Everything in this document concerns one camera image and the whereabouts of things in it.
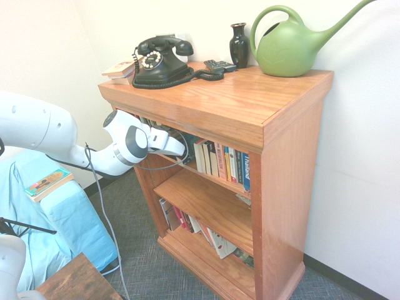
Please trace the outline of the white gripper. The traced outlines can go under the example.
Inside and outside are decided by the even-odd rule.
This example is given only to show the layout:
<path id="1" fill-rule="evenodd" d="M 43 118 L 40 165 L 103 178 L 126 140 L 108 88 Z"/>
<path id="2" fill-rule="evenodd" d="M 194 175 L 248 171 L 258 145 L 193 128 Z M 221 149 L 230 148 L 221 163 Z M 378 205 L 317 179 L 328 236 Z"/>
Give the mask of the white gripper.
<path id="1" fill-rule="evenodd" d="M 182 156 L 185 146 L 167 131 L 152 127 L 148 136 L 149 153 Z"/>

